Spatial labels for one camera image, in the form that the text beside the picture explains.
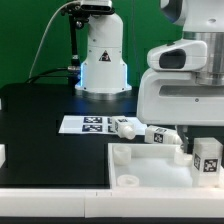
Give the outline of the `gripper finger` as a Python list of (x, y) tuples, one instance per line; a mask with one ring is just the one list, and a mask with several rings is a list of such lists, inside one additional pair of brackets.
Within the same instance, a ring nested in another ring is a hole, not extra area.
[(185, 125), (177, 125), (176, 131), (182, 141), (181, 148), (182, 148), (183, 152), (186, 153), (188, 150), (188, 144), (189, 144), (188, 137), (186, 136), (188, 127)]

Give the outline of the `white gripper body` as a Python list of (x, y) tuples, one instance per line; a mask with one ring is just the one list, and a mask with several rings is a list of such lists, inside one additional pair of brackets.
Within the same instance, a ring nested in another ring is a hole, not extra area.
[(137, 118), (144, 124), (224, 126), (224, 87), (200, 85), (207, 44), (181, 39), (148, 52)]

